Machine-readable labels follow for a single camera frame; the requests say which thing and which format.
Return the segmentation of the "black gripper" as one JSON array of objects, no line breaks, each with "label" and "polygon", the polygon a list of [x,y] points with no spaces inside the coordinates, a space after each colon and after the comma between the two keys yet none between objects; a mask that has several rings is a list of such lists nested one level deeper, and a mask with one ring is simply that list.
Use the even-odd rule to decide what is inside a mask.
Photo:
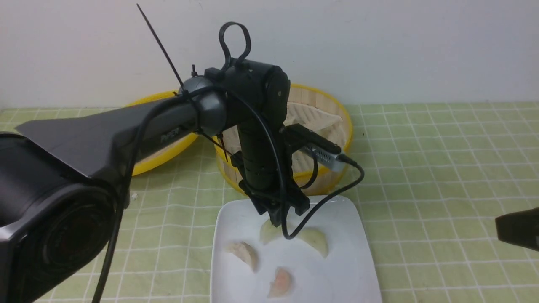
[{"label": "black gripper", "polygon": [[248,195],[258,214],[268,213],[270,222],[279,228],[282,225],[282,210],[295,209],[297,215],[303,215],[310,209],[310,198],[294,180],[287,180],[286,194],[280,195],[278,188],[269,191],[253,190],[244,180],[239,182],[241,190]]}]

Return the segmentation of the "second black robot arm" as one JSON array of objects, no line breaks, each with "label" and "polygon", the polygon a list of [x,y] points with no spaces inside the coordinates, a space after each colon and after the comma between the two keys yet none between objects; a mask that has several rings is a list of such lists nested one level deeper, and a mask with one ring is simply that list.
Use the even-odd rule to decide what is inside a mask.
[{"label": "second black robot arm", "polygon": [[495,219],[501,242],[539,251],[539,208],[501,215]]}]

